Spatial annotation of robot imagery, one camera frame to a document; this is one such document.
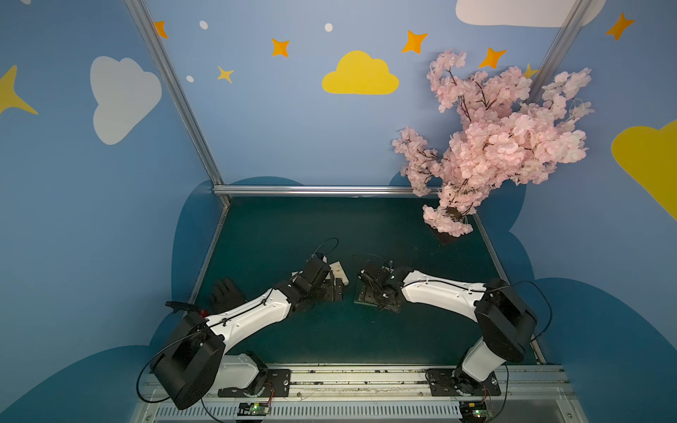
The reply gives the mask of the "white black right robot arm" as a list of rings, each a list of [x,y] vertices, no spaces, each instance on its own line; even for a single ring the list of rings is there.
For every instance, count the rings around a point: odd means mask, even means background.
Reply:
[[[399,311],[408,301],[441,308],[478,324],[481,338],[455,369],[458,385],[475,387],[503,364],[525,359],[538,318],[513,286],[500,278],[489,283],[445,280],[372,261],[357,276],[370,296],[366,302],[377,308]]]

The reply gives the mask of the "green jewelry box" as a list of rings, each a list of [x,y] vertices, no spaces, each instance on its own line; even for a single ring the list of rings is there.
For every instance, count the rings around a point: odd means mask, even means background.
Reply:
[[[367,286],[362,287],[354,303],[394,313],[400,313],[401,310],[401,301],[395,292],[388,290],[382,292]]]

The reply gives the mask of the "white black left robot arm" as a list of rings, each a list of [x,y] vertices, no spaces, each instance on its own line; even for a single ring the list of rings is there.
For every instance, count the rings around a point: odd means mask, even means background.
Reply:
[[[262,397],[276,389],[269,368],[252,352],[230,355],[237,344],[321,301],[341,301],[348,278],[339,262],[314,254],[305,267],[256,299],[202,317],[188,313],[149,363],[174,406],[185,410],[210,391]]]

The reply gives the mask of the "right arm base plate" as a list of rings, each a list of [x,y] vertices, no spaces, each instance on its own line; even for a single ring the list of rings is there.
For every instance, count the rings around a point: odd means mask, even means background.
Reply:
[[[433,397],[485,397],[502,394],[495,373],[483,382],[477,382],[465,373],[452,368],[429,368],[424,372]]]

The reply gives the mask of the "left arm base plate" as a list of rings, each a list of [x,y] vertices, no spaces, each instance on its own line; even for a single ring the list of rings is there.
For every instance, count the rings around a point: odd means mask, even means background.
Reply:
[[[245,388],[235,387],[218,390],[219,398],[287,398],[291,385],[291,370],[274,368],[261,370]]]

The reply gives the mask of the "white flower gift box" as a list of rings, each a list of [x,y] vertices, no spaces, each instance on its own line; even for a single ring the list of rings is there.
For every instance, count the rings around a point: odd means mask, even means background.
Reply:
[[[349,285],[349,279],[347,278],[347,274],[340,262],[335,262],[331,264],[330,269],[333,277],[340,280],[344,287],[347,287]]]

